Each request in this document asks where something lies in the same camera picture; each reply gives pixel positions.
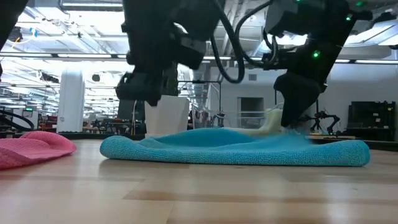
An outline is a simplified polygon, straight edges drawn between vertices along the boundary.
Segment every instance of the black cord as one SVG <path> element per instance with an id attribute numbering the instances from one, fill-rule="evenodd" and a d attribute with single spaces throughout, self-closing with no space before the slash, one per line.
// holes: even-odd
<path id="1" fill-rule="evenodd" d="M 252 11 L 250 11 L 249 13 L 247 13 L 246 15 L 244 15 L 242 17 L 242 19 L 236 24 L 236 28 L 235 28 L 235 36 L 236 36 L 236 38 L 238 38 L 238 40 L 239 40 L 239 33 L 241 31 L 241 28 L 242 28 L 242 25 L 244 24 L 244 22 L 247 19 L 249 19 L 251 16 L 253 16 L 255 13 L 265 9 L 266 7 L 268 7 L 271 4 L 272 4 L 272 0 L 269 0 L 269 1 L 265 2 L 264 4 L 261 4 L 260 6 L 254 8 Z M 253 59 L 251 59 L 250 56 L 248 56 L 247 53 L 242 49 L 242 46 L 240 45 L 240 43 L 239 43 L 239 46 L 241 48 L 241 52 L 242 52 L 242 55 L 243 55 L 244 59 L 247 60 L 251 65 L 255 65 L 255 66 L 258 66 L 258 67 L 264 67 L 265 66 L 265 64 L 263 62 L 257 62 L 257 61 L 254 61 Z M 275 47 L 271 46 L 271 43 L 269 43 L 269 45 L 267 44 L 267 46 L 271 50 L 275 49 Z M 273 54 L 272 57 L 275 58 L 275 60 L 276 60 L 277 52 L 273 52 L 272 54 Z"/>
<path id="2" fill-rule="evenodd" d="M 220 3 L 218 0 L 213 0 L 214 5 L 216 6 L 216 9 L 218 11 L 218 14 L 220 15 L 220 21 L 224 25 L 225 31 L 228 34 L 229 41 L 231 41 L 232 48 L 235 53 L 236 61 L 238 62 L 238 79 L 232 79 L 226 72 L 223 67 L 223 64 L 221 63 L 220 56 L 218 54 L 218 49 L 216 46 L 216 40 L 214 36 L 210 38 L 211 42 L 211 48 L 213 49 L 214 53 L 214 58 L 216 60 L 216 64 L 218 69 L 220 70 L 221 75 L 230 83 L 241 83 L 244 78 L 244 61 L 243 61 L 243 56 L 242 56 L 242 47 L 241 44 L 239 43 L 239 39 L 236 37 L 234 33 L 234 29 L 232 28 L 232 25 L 229 23 L 228 18 L 226 17 L 224 13 L 224 9 L 220 6 Z"/>
<path id="3" fill-rule="evenodd" d="M 30 126 L 30 128 L 23 127 L 19 124 L 16 124 L 16 123 L 8 120 L 5 117 L 5 115 L 9 115 L 9 116 L 12 116 L 13 118 L 19 118 L 19 119 L 25 121 Z M 4 110 L 0 110 L 0 122 L 10 125 L 20 131 L 33 131 L 33 129 L 35 128 L 34 124 L 31 121 L 29 121 L 28 119 L 24 118 L 23 116 L 20 116 L 20 115 L 17 115 L 17 114 L 8 112 L 8 111 L 4 111 Z"/>
<path id="4" fill-rule="evenodd" d="M 269 49 L 272 49 L 272 44 L 269 42 L 268 35 L 267 35 L 267 32 L 266 32 L 266 28 L 263 28 L 263 30 L 262 30 L 262 38 L 266 42 L 267 47 Z"/>
<path id="5" fill-rule="evenodd" d="M 274 36 L 274 35 L 272 36 L 271 52 L 272 52 L 272 57 L 268 62 L 266 62 L 269 65 L 272 65 L 278 59 L 279 46 L 278 46 L 278 43 L 276 42 L 276 36 Z"/>

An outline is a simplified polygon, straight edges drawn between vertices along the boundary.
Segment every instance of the pink towel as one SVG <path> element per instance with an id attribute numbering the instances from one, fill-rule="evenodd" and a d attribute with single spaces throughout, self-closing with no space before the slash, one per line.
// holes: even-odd
<path id="1" fill-rule="evenodd" d="M 43 131 L 17 139 L 0 139 L 0 170 L 56 159 L 75 151 L 76 146 L 68 139 Z"/>

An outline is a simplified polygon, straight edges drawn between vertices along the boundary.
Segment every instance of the wooden table surface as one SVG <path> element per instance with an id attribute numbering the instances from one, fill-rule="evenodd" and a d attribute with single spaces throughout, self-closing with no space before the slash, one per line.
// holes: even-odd
<path id="1" fill-rule="evenodd" d="M 350 167 L 261 167 L 107 160 L 101 141 L 0 172 L 4 224 L 398 223 L 398 153 Z"/>

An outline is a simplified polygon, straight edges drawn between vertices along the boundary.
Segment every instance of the blue towel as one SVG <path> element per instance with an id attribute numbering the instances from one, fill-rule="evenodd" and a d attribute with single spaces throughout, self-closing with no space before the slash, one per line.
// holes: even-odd
<path id="1" fill-rule="evenodd" d="M 113 136 L 100 152 L 110 159 L 189 164 L 359 167 L 370 159 L 362 141 L 314 145 L 298 135 L 256 139 L 226 129 L 194 129 L 139 142 Z"/>

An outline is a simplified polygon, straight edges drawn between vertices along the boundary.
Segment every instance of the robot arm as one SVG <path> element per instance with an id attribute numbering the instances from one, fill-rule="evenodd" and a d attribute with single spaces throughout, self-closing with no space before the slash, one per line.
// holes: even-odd
<path id="1" fill-rule="evenodd" d="M 285 99 L 282 125 L 286 127 L 325 91 L 326 78 L 355 22 L 373 17 L 369 11 L 351 10 L 346 0 L 270 0 L 245 15 L 234 32 L 224 5 L 225 0 L 123 0 L 123 31 L 130 46 L 127 62 L 136 69 L 119 83 L 119 98 L 145 100 L 155 106 L 162 95 L 162 72 L 172 62 L 197 69 L 205 55 L 205 41 L 210 39 L 220 72 L 231 83 L 240 83 L 244 78 L 243 58 L 264 70 L 287 69 L 274 84 Z M 272 52 L 264 54 L 261 62 L 254 62 L 240 46 L 239 30 L 247 18 L 265 7 L 269 8 L 263 35 Z M 218 55 L 213 32 L 219 20 L 238 62 L 237 80 L 224 71 Z M 184 26 L 186 32 L 175 23 Z M 295 52 L 279 50 L 275 37 L 284 32 L 307 35 L 307 41 Z M 267 34 L 273 35 L 272 43 Z"/>

